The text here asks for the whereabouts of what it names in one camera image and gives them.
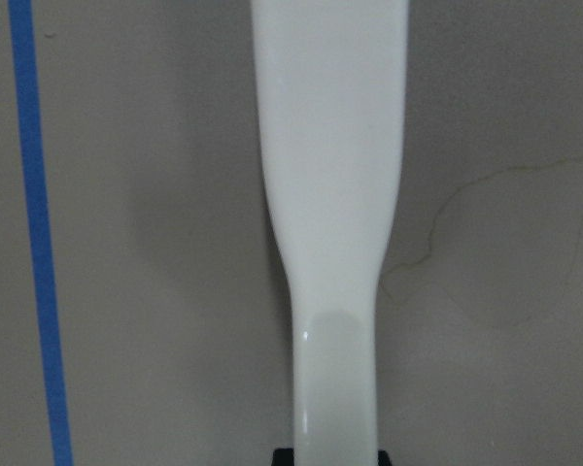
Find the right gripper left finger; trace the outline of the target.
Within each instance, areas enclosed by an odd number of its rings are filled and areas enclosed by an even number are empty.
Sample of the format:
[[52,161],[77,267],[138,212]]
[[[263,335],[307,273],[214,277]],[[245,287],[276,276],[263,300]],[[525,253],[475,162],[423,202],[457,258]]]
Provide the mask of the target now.
[[294,449],[274,449],[271,466],[294,466]]

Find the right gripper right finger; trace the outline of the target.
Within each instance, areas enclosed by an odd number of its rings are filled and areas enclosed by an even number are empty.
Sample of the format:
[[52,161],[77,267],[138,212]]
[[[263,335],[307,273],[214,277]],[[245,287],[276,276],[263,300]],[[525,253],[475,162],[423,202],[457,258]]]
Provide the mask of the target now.
[[391,466],[391,460],[385,450],[378,450],[378,466]]

